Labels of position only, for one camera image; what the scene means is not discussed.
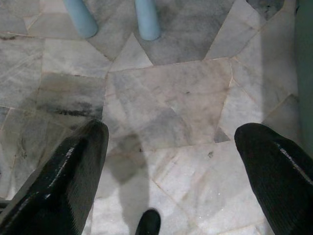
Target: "black shoe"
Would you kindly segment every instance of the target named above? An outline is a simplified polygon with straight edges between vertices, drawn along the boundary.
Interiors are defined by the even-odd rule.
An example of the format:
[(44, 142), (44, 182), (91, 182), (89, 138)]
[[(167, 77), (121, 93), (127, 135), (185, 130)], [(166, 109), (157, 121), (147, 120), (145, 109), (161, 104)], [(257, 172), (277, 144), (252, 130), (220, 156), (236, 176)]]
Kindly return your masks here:
[(135, 235), (158, 235), (161, 217), (155, 209), (149, 209), (142, 215)]

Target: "marble floor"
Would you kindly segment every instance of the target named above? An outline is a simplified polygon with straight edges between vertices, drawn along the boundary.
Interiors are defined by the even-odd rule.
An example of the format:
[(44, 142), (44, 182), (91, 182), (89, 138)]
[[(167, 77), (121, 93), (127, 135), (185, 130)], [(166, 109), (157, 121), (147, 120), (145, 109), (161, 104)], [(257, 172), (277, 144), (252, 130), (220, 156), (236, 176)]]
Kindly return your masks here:
[(76, 33), (62, 0), (0, 0), (0, 197), (10, 199), (90, 118), (110, 130), (84, 235), (272, 235), (234, 132), (263, 123), (301, 144), (295, 0), (157, 0), (162, 37), (138, 35), (133, 0), (86, 0)]

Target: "blue furniture leg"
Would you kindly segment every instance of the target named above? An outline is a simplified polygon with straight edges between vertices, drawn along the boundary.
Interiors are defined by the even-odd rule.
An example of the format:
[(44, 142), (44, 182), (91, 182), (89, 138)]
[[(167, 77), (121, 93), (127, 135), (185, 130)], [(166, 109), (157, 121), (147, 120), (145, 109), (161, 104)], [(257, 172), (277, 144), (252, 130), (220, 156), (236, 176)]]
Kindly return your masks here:
[(83, 38), (90, 38), (98, 31), (98, 26), (82, 0), (63, 0), (72, 22)]
[(154, 0), (135, 0), (139, 34), (143, 40), (152, 41), (161, 35)]

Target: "black foot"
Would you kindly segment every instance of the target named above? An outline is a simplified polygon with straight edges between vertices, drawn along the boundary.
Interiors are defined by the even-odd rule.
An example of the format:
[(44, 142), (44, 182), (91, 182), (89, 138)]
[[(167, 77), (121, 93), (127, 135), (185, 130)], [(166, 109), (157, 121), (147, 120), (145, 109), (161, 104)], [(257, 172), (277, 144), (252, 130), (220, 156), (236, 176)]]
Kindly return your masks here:
[(161, 227), (161, 217), (154, 209), (149, 209), (142, 215), (135, 235), (158, 235)]

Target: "light blue chair leg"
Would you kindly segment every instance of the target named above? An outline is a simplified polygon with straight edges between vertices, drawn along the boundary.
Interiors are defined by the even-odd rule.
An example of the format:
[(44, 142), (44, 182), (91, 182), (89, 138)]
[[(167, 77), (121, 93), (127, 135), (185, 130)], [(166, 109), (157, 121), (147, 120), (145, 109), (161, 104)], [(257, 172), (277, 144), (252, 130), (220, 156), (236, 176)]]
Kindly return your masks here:
[(135, 0), (139, 34), (142, 39), (152, 41), (161, 35), (154, 0)]
[(83, 38), (90, 38), (98, 31), (98, 25), (82, 0), (63, 0), (72, 22)]

